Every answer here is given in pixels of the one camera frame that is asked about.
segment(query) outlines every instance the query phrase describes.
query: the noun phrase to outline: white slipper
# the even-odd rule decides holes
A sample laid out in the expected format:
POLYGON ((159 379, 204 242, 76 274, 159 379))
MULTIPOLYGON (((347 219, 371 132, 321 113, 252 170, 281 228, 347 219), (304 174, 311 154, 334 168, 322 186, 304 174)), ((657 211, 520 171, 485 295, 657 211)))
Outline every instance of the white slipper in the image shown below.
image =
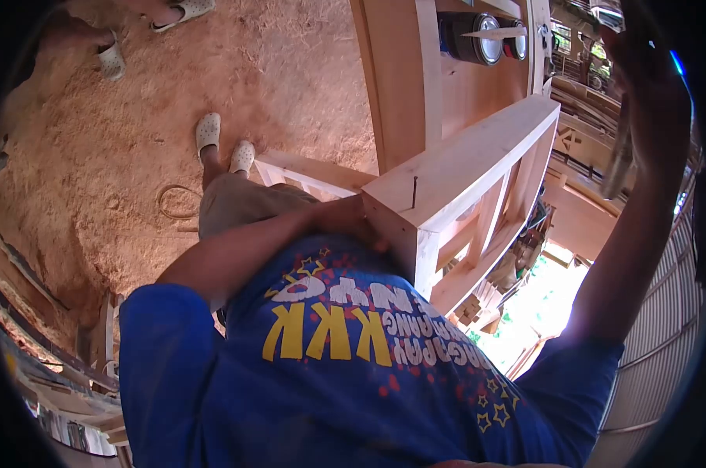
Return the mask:
POLYGON ((164 32, 173 28, 179 23, 191 20, 192 18, 197 18, 205 13, 208 13, 215 9, 215 0, 184 0, 181 3, 173 5, 174 7, 179 7, 184 10, 184 15, 179 21, 171 24, 156 26, 155 23, 150 23, 150 30, 152 32, 164 32))
POLYGON ((124 57, 119 49, 116 33, 113 30, 111 33, 114 35, 114 45, 98 54, 98 59, 101 61, 101 73, 104 78, 114 82, 124 76, 124 57))
POLYGON ((251 169, 252 164, 254 164, 254 154, 254 145, 246 140, 238 142, 236 149, 233 150, 231 168, 228 172, 246 171, 246 173, 249 173, 249 169, 251 169))
POLYGON ((204 165, 202 163, 202 157, 199 155, 202 148, 207 145, 215 145, 217 149, 220 149, 220 114, 210 112, 205 117, 199 119, 197 129, 194 133, 197 140, 197 159, 200 164, 204 165))

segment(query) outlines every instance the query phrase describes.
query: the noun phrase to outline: khaki shorts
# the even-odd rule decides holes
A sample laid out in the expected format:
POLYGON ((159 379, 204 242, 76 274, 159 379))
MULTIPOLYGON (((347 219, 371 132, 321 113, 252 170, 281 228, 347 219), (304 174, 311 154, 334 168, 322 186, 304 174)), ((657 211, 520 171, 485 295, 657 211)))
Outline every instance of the khaki shorts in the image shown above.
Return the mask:
POLYGON ((319 200, 287 183, 265 187, 240 175, 223 174, 208 186, 199 204, 199 238, 295 211, 319 200))

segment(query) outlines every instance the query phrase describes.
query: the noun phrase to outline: yellow letters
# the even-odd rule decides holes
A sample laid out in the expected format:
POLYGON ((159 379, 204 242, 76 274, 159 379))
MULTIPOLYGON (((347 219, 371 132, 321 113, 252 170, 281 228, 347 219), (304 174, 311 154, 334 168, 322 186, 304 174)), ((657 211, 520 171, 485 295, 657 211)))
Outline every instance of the yellow letters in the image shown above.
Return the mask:
POLYGON ((378 312, 368 312, 368 318, 361 312, 360 308, 353 309, 353 315, 360 321, 363 328, 360 330, 358 340, 358 350, 356 356, 366 361, 371 361, 371 342, 374 342, 374 358, 378 365, 392 367, 392 359, 389 357, 389 349, 386 346, 384 329, 381 327, 381 319, 378 312))
POLYGON ((316 360, 321 359, 324 351, 324 342, 329 333, 329 358, 333 360, 350 360, 350 342, 348 342, 348 327, 345 325, 345 314, 342 307, 330 305, 329 310, 321 304, 311 306, 321 319, 311 337, 306 355, 316 360))
POLYGON ((277 315, 277 320, 264 340, 263 359, 273 360, 281 330, 283 342, 280 344, 280 358, 299 360, 303 357, 303 306, 304 303, 291 304, 291 312, 288 312, 284 305, 278 305, 272 309, 272 312, 277 315))

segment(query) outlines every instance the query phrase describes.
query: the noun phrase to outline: metal lid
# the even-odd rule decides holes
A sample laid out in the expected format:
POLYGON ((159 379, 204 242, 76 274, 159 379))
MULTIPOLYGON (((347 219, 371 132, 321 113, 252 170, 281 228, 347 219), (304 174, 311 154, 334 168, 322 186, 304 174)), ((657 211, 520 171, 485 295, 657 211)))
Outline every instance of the metal lid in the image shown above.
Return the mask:
MULTIPOLYGON (((498 29, 498 22, 489 14, 482 14, 479 20, 478 31, 483 31, 486 29, 498 29)), ((498 62, 501 58, 501 51, 503 50, 503 41, 495 39, 480 39, 479 40, 480 52, 485 59, 490 64, 498 62)))

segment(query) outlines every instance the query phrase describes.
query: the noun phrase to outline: blue t-shirt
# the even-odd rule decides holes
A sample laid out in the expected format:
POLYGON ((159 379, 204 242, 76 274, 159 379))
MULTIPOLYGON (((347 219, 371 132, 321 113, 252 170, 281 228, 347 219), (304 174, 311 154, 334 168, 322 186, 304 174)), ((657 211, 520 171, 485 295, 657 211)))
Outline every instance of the blue t-shirt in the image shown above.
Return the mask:
POLYGON ((620 344, 553 339, 505 379, 383 257, 305 238, 232 301, 226 338, 179 285, 120 314, 127 436, 149 466, 582 466, 620 344))

